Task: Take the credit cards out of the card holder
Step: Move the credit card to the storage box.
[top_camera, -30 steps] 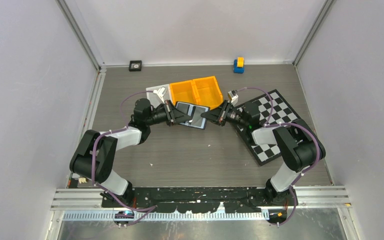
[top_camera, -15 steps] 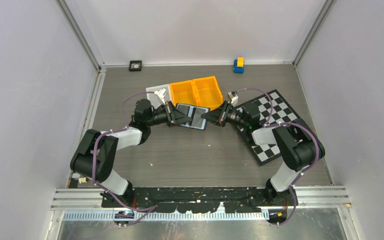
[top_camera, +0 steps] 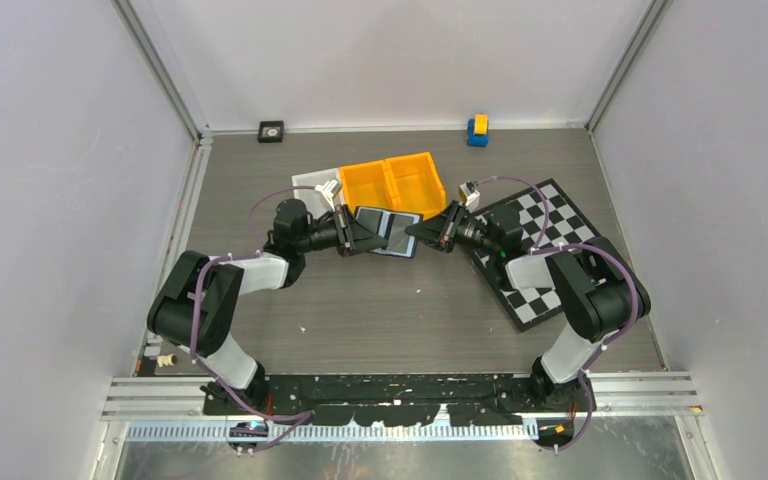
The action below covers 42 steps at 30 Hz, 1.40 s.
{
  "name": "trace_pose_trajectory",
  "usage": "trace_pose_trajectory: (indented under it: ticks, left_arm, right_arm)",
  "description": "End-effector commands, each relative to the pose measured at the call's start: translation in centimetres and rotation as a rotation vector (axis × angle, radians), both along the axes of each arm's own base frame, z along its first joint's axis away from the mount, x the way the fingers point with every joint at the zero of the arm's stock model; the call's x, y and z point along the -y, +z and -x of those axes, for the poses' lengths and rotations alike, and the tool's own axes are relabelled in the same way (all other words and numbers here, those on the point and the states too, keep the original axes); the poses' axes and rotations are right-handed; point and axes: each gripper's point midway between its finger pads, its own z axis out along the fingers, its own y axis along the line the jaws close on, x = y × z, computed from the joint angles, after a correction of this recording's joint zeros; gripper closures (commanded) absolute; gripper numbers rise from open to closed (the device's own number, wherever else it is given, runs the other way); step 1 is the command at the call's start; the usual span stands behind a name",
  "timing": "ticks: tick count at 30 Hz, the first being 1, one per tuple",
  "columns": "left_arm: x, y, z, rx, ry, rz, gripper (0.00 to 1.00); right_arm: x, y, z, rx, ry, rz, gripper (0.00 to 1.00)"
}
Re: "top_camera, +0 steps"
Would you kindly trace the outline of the dark grey credit card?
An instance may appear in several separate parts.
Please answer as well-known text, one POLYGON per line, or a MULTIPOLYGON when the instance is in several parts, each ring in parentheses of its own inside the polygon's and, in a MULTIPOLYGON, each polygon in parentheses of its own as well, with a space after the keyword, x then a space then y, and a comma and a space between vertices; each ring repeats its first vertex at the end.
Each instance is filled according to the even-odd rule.
POLYGON ((358 222, 376 235, 384 238, 389 237, 389 221, 391 212, 389 210, 359 207, 356 211, 358 222))

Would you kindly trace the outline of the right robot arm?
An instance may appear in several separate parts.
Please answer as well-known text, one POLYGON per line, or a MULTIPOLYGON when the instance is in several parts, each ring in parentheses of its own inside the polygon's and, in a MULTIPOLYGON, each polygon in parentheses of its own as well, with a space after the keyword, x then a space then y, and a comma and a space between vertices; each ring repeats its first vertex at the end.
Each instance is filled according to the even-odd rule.
POLYGON ((556 410, 584 378, 599 352, 646 312, 649 297, 628 265, 604 237, 539 249, 523 239, 518 212, 493 207, 484 219, 457 202, 439 215, 411 225, 406 233, 443 252, 461 245, 486 258, 495 287, 524 293, 551 289, 567 318, 561 334, 532 365, 534 403, 556 410))

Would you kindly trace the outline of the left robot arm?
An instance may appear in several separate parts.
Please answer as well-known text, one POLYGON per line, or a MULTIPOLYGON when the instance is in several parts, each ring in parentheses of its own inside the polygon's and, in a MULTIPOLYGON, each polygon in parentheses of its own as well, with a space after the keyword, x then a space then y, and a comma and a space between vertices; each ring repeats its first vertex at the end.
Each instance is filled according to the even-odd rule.
POLYGON ((333 249, 349 257, 386 244, 343 206, 315 218, 303 201, 284 200, 262 251, 254 256, 182 253, 153 300, 147 329, 216 374, 229 386, 228 400, 240 412, 256 413, 267 398, 265 369, 230 332, 239 297, 294 285, 308 253, 333 249))

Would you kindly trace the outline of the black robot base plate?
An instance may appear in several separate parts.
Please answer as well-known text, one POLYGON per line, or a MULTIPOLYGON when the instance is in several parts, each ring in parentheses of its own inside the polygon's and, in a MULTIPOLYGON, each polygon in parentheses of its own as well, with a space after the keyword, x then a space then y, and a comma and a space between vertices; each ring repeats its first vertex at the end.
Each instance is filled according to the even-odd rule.
POLYGON ((513 425, 517 416, 557 414, 581 419, 594 410, 591 384, 575 382, 535 394, 529 375, 275 374, 254 396, 228 392, 217 381, 202 386, 208 416, 261 413, 279 423, 344 427, 427 426, 448 417, 456 427, 513 425))

